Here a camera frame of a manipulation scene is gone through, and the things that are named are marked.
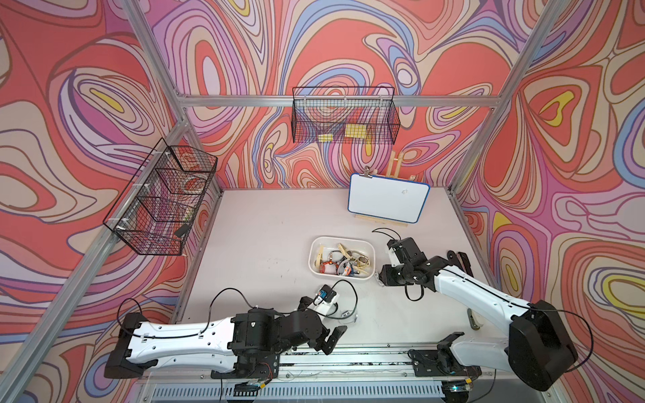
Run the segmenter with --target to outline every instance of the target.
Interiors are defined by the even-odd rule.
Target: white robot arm
[[[511,297],[463,272],[448,260],[427,259],[412,238],[388,242],[392,265],[379,278],[386,286],[419,284],[476,311],[499,328],[501,338],[452,333],[438,344],[445,371],[485,366],[512,371],[527,385],[547,390],[577,360],[577,352],[557,310],[540,300]]]
[[[291,313],[252,308],[192,324],[155,324],[141,313],[129,313],[104,375],[138,378],[148,368],[182,366],[210,369],[212,378],[266,378],[267,370],[277,374],[279,355],[290,348],[307,343],[325,354],[333,351],[347,327],[337,326],[330,335],[319,314],[328,313],[336,300],[336,292],[323,286],[316,298],[301,298]]]

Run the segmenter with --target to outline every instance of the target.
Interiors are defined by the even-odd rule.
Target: white table surface
[[[181,322],[206,322],[210,301],[226,287],[240,289],[253,305],[294,310],[302,296],[313,297],[323,284],[333,284],[308,268],[312,241],[322,235],[372,243],[380,271],[389,264],[389,238],[371,231],[381,226],[413,237],[428,258],[445,257],[448,250],[465,252],[474,276],[486,282],[445,189],[432,188],[419,222],[407,227],[356,218],[347,211],[347,200],[348,190],[226,190]],[[474,332],[466,306],[439,293],[425,290],[422,300],[411,302],[403,287],[385,288],[376,278],[353,284],[359,295],[358,318],[339,345],[438,342],[454,331],[502,335],[489,322]],[[411,298],[419,296],[418,286],[408,289]],[[350,310],[354,295],[349,285],[340,283],[336,290],[339,311]],[[215,301],[212,319],[247,310],[239,294],[226,291]],[[330,329],[339,324],[333,319],[323,323]]]

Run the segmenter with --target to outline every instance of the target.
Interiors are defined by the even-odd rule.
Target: yellow sponge
[[[345,125],[345,137],[353,137],[355,139],[364,139],[367,137],[367,125],[348,123]]]

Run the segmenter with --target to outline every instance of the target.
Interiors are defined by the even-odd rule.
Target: white plastic bin
[[[355,250],[363,255],[367,256],[370,260],[370,263],[365,267],[365,271],[368,273],[365,277],[345,277],[335,274],[325,274],[320,273],[319,268],[315,267],[316,256],[322,245],[322,259],[323,261],[327,259],[327,256],[332,250],[338,249],[338,244],[342,244],[345,248],[349,250]],[[331,280],[356,280],[356,281],[366,281],[374,276],[376,262],[374,261],[376,253],[374,252],[374,247],[367,241],[362,241],[360,239],[349,239],[349,238],[338,238],[338,237],[318,237],[312,242],[312,249],[309,252],[309,270],[313,274],[319,277],[327,277]]]

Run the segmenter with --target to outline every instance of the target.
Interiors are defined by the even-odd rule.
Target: blue whiteboard frame
[[[352,183],[352,177],[353,177],[354,175],[361,175],[361,174],[359,174],[359,173],[353,173],[353,174],[350,176],[350,186],[351,186],[351,183]],[[385,176],[384,176],[384,177],[382,177],[382,178],[390,179],[390,180],[392,180],[392,181],[412,182],[412,183],[419,183],[419,184],[427,185],[427,187],[428,187],[428,193],[426,193],[426,198],[425,198],[425,199],[423,199],[423,204],[421,205],[421,209],[419,210],[419,215],[417,216],[417,220],[416,220],[416,221],[402,221],[402,220],[395,220],[395,219],[389,219],[389,218],[387,218],[387,217],[380,217],[380,216],[378,216],[378,215],[364,214],[364,213],[358,213],[358,212],[356,212],[356,211],[351,211],[351,210],[350,210],[350,194],[349,194],[349,193],[347,194],[347,211],[348,211],[348,212],[350,212],[350,213],[354,213],[354,214],[365,215],[365,216],[367,216],[367,217],[375,217],[375,218],[378,218],[378,219],[384,219],[384,220],[390,220],[390,221],[407,222],[407,223],[409,223],[409,224],[416,224],[417,222],[419,222],[419,218],[421,218],[421,213],[423,212],[423,208],[426,206],[426,201],[428,200],[428,195],[430,194],[430,189],[432,189],[432,186],[430,186],[430,185],[429,185],[429,184],[427,184],[427,183],[413,182],[413,181],[406,181],[405,179],[399,179],[399,178],[389,178],[389,177],[385,177]]]

